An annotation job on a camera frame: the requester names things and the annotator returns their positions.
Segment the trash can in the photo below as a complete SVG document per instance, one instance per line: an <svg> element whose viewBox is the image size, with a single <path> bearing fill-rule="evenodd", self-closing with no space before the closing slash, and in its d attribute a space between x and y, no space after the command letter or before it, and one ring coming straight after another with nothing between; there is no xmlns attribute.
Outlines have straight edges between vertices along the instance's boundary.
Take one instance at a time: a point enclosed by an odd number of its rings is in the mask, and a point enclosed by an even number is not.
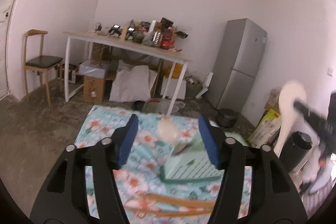
<svg viewBox="0 0 336 224"><path fill-rule="evenodd" d="M216 116L216 121L222 127L231 128L235 125L235 123L238 119L238 115L239 115L239 113L236 113L231 109L222 108Z"/></svg>
<svg viewBox="0 0 336 224"><path fill-rule="evenodd" d="M305 157L312 147L308 134L296 131L290 135L280 154L280 161L288 172L291 172Z"/></svg>

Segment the blue gripper pad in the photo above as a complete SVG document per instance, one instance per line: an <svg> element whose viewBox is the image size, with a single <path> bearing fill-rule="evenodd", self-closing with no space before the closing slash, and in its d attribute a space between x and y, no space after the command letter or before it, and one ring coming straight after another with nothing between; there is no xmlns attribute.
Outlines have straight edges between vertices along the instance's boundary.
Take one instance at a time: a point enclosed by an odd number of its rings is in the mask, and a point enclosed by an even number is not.
<svg viewBox="0 0 336 224"><path fill-rule="evenodd" d="M124 140L119 146L119 154L118 154L118 167L121 168L124 164L126 164L128 156L131 152L131 148L135 139L135 136L138 132L138 116L132 114L131 118L127 122L127 125L124 126L126 130Z"/></svg>
<svg viewBox="0 0 336 224"><path fill-rule="evenodd" d="M218 147L210 132L211 125L209 121L202 115L200 115L198 118L198 128L202 136L205 149L207 150L209 160L218 169L219 168Z"/></svg>

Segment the metal screw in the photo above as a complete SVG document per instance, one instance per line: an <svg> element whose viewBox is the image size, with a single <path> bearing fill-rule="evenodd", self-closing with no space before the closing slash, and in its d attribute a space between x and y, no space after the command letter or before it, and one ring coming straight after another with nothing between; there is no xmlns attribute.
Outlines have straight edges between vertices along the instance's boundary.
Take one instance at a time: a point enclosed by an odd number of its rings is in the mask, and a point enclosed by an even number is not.
<svg viewBox="0 0 336 224"><path fill-rule="evenodd" d="M76 148L76 146L74 144L69 144L65 150L68 151L68 152L71 152L71 151L74 151Z"/></svg>
<svg viewBox="0 0 336 224"><path fill-rule="evenodd" d="M268 145L266 145L266 144L264 144L264 145L261 147L261 149L264 150L265 152L270 152L270 151L271 151L271 148L270 148Z"/></svg>
<svg viewBox="0 0 336 224"><path fill-rule="evenodd" d="M226 138L225 139L225 142L227 144L235 144L236 143L236 140L234 138Z"/></svg>
<svg viewBox="0 0 336 224"><path fill-rule="evenodd" d="M110 138L104 138L101 140L101 143L104 145L108 145L112 142L112 140Z"/></svg>

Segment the wall outlet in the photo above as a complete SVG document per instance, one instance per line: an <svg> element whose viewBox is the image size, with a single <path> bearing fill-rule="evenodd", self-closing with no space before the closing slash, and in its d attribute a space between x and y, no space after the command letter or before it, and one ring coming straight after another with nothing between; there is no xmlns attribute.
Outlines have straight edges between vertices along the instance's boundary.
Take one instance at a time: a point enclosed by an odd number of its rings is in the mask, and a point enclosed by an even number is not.
<svg viewBox="0 0 336 224"><path fill-rule="evenodd" d="M328 69L328 75L329 76L333 76L334 75L334 69L333 68L329 68Z"/></svg>

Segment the chair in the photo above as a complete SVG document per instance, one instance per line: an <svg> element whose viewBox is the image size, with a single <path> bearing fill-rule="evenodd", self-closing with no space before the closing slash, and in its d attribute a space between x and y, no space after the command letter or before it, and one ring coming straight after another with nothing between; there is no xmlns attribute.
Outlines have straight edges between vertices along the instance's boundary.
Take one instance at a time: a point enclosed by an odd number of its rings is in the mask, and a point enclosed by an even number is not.
<svg viewBox="0 0 336 224"><path fill-rule="evenodd" d="M25 33L25 45L24 45L24 55L23 55L23 71L25 74L25 87L26 87L26 94L28 96L28 87L27 87L27 70L37 71L37 75L40 77L40 86L42 86L42 73L44 73L45 78L45 88L47 91L47 100L49 106L50 103L50 91L49 91L49 84L48 84L48 71L52 68L58 67L59 72L59 88L62 92L62 60L63 58L57 56L48 56L42 55L43 52L43 40L44 35L46 35L47 31L39 31L39 30L29 30ZM26 61L26 52L27 52L27 40L28 37L33 35L41 35L41 42L40 42L40 55L34 59Z"/></svg>

